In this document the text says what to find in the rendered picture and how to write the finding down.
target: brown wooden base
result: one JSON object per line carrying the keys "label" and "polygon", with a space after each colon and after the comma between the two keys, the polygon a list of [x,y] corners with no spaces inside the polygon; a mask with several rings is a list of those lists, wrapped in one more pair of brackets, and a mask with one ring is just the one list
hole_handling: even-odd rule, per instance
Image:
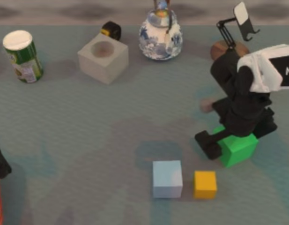
{"label": "brown wooden base", "polygon": [[[224,40],[216,42],[214,45],[212,45],[211,51],[210,51],[212,60],[218,59],[227,51],[227,49],[228,49],[228,46]],[[244,44],[238,41],[236,41],[235,49],[240,57],[250,53],[249,49]]]}

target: can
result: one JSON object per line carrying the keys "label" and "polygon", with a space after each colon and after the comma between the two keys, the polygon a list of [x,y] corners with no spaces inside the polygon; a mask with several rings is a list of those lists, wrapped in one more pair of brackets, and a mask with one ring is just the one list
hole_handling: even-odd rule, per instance
{"label": "can", "polygon": [[8,33],[3,39],[3,46],[20,81],[34,83],[43,76],[43,67],[29,32],[15,30]]}

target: black label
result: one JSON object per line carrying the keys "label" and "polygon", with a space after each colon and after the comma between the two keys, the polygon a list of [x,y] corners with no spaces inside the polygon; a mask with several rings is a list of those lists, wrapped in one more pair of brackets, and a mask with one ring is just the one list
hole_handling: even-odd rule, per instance
{"label": "black label", "polygon": [[281,74],[282,87],[289,87],[289,56],[269,59],[276,70]]}

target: table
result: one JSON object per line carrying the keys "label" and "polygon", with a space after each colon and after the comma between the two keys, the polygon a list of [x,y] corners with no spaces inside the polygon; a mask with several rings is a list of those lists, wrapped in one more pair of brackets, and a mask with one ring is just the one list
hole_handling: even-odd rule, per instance
{"label": "table", "polygon": [[[183,52],[159,63],[138,50],[138,28],[123,27],[130,67],[106,86],[77,63],[100,27],[0,27],[0,41],[30,31],[45,69],[39,82],[22,83],[0,48],[0,145],[14,170],[1,181],[5,224],[289,225],[289,91],[272,95],[278,131],[251,159],[223,168],[193,139],[219,125],[199,110],[202,98],[224,96],[209,74],[219,31],[183,27]],[[281,43],[289,26],[261,27],[247,45]],[[153,200],[152,161],[172,159],[182,161],[182,197]],[[192,199],[194,170],[216,170],[216,199]]]}

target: blue and white porcelain vase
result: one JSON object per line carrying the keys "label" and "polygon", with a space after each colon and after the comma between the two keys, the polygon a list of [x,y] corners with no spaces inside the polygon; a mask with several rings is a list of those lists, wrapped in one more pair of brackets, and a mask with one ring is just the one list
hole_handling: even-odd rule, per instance
{"label": "blue and white porcelain vase", "polygon": [[143,54],[152,60],[169,60],[180,54],[183,45],[182,30],[166,1],[161,0],[148,13],[140,28],[139,41]]}

